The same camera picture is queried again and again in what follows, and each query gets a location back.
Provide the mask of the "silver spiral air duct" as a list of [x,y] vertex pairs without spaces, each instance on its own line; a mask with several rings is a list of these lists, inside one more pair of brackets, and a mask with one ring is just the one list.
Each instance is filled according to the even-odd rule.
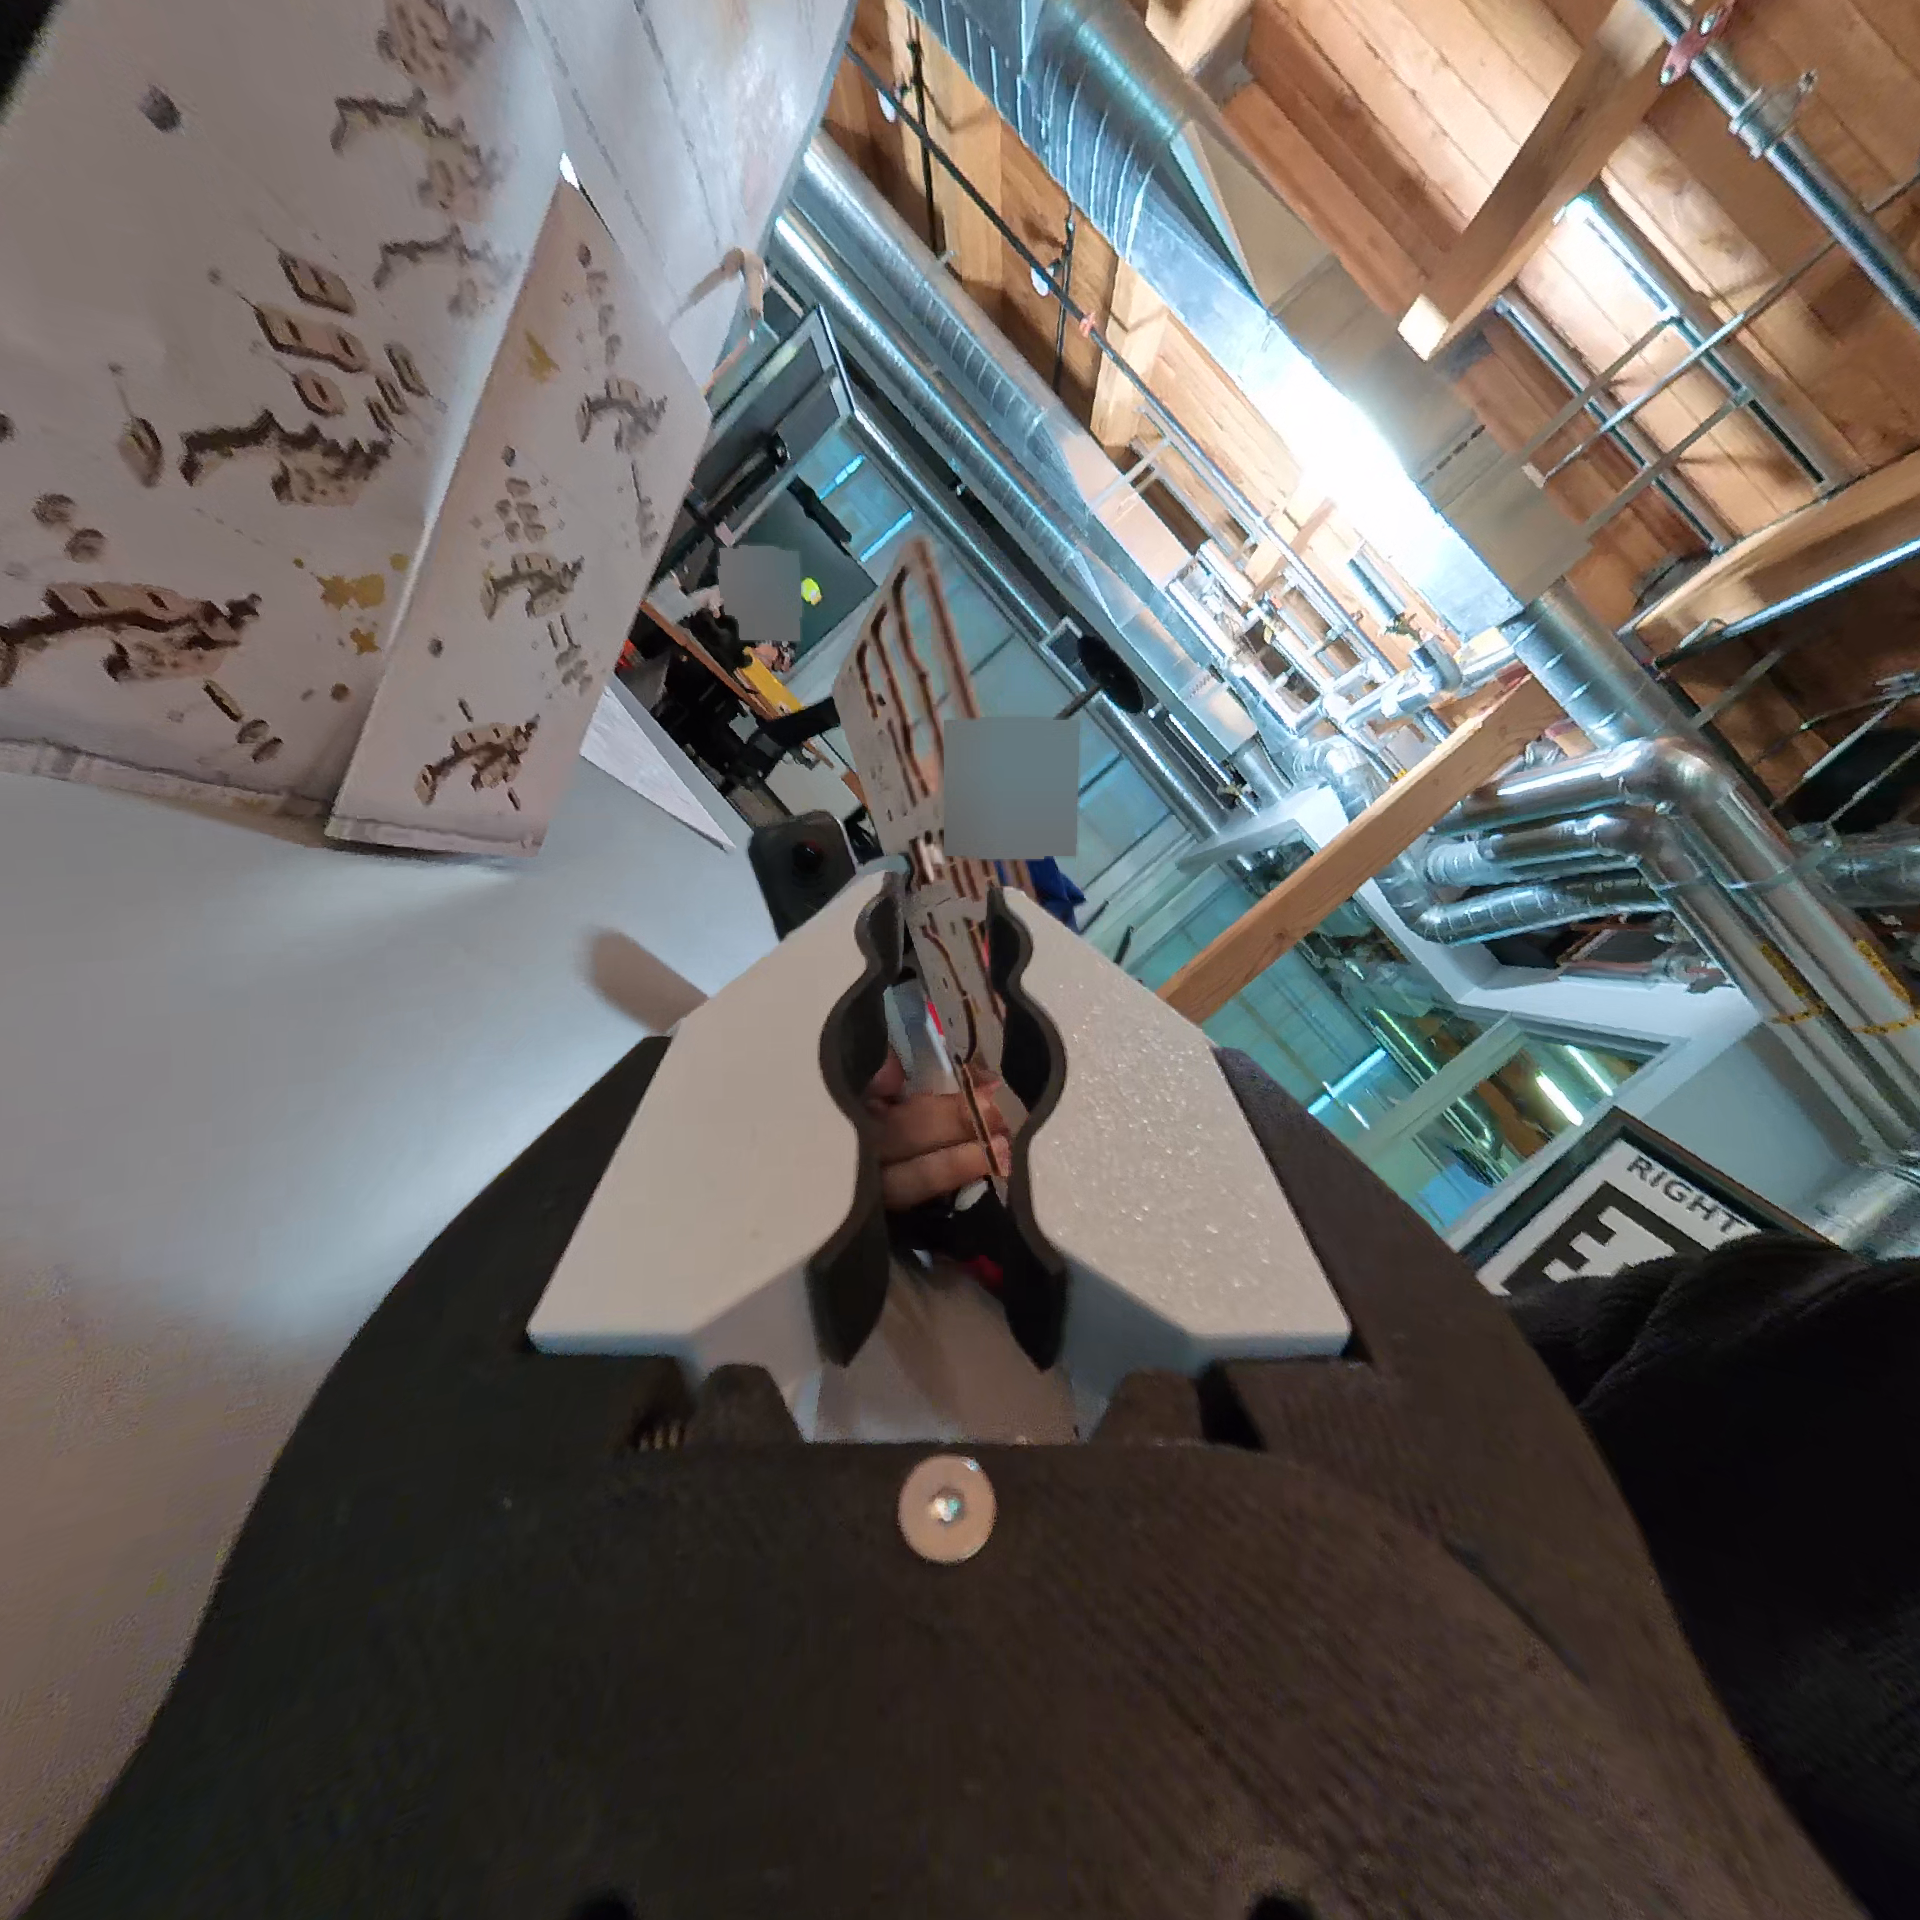
[[1266,186],[1224,113],[1125,5],[915,3],[947,54],[1139,275],[1266,316]]

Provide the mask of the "laser-cut plywood sheet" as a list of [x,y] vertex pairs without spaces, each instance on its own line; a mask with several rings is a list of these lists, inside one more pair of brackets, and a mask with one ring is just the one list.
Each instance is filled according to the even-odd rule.
[[[940,570],[923,540],[904,548],[865,614],[833,683],[839,729],[881,853],[899,918],[896,985],[882,999],[890,1053],[920,1092],[965,1092],[969,1071],[999,1076],[1013,1133],[1013,1170],[989,1183],[999,1199],[1029,1188],[1024,1126],[1044,1117],[1044,1083],[1004,1078],[1005,990],[1017,959],[1008,932],[1015,891],[975,846],[1041,839],[1015,801],[1034,787],[1050,820],[1055,788],[1077,767],[1077,723],[986,718],[955,637]],[[954,1203],[972,1206],[986,1183]]]

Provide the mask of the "person's right hand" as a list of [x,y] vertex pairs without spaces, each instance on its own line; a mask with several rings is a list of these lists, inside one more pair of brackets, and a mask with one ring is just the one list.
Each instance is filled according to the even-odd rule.
[[965,1092],[920,1092],[890,1053],[867,1091],[881,1195],[887,1213],[908,1213],[1013,1170],[1013,1133],[999,1105],[1001,1081],[969,1071]]

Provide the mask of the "framed marker sign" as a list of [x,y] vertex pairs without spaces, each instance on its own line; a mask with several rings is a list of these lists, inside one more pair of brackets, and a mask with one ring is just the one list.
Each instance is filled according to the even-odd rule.
[[1601,1281],[1780,1235],[1815,1231],[1623,1111],[1585,1126],[1570,1150],[1490,1213],[1461,1245],[1492,1294]]

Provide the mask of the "wooden beam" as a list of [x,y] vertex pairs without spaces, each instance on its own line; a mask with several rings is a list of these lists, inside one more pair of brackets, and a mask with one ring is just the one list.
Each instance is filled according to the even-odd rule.
[[1354,823],[1293,875],[1249,908],[1177,970],[1160,997],[1194,1025],[1212,1019],[1322,921],[1377,879],[1474,788],[1561,723],[1564,708],[1533,677],[1503,683],[1497,700],[1443,741],[1417,767],[1370,801]]

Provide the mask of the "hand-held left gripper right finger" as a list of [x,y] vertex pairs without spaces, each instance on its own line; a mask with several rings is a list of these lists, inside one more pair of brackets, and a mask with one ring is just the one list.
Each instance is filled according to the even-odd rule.
[[1067,1378],[1340,1356],[1351,1319],[1205,1034],[1021,894],[993,894],[987,948],[1020,1348]]

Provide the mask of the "cluster of silver pipes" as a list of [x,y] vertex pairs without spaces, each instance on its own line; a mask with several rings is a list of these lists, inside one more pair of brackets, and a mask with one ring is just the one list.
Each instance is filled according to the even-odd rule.
[[1778,827],[1746,785],[1685,729],[1675,700],[1577,598],[1557,586],[1497,636],[1594,753],[1443,801],[1428,826],[1401,823],[1381,850],[1361,823],[1413,779],[1367,785],[1371,763],[1322,749],[1348,812],[1316,859],[1355,854],[1335,902],[1377,884],[1427,943],[1483,943],[1651,894],[1788,1043],[1815,1089],[1856,1124],[1865,1165],[1818,1206],[1828,1231],[1891,1251],[1916,1231],[1917,1014],[1884,943],[1825,879],[1818,850]]

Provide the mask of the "white printed box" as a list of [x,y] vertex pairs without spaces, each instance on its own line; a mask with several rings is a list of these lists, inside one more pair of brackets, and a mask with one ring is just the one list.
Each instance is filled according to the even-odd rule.
[[517,5],[60,5],[2,215],[4,772],[537,853],[709,411]]

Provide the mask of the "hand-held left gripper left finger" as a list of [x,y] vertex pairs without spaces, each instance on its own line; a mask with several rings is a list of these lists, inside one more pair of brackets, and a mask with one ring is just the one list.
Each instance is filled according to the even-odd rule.
[[869,1091],[900,957],[900,884],[852,879],[680,1025],[533,1313],[541,1354],[852,1363],[892,1277]]

